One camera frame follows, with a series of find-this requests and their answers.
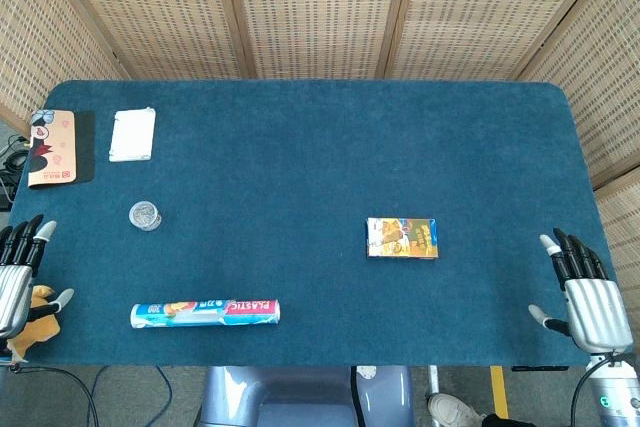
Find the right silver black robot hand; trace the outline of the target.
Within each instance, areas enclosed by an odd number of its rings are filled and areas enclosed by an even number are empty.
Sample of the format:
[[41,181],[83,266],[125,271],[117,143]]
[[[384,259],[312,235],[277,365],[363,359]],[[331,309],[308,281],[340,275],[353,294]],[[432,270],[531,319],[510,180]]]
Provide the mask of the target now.
[[553,233],[539,240],[551,259],[568,318],[554,318],[535,304],[528,306],[530,315],[589,355],[626,352],[633,337],[618,284],[609,278],[598,254],[579,238],[559,228]]

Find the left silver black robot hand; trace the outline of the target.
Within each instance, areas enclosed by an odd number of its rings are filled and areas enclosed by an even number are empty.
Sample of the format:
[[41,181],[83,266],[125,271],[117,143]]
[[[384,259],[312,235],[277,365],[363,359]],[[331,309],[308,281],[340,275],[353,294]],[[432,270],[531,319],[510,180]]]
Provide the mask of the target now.
[[1,230],[1,340],[15,338],[28,322],[59,313],[73,298],[65,289],[43,306],[32,307],[31,295],[47,243],[57,227],[54,220],[42,224],[39,214],[30,221]]

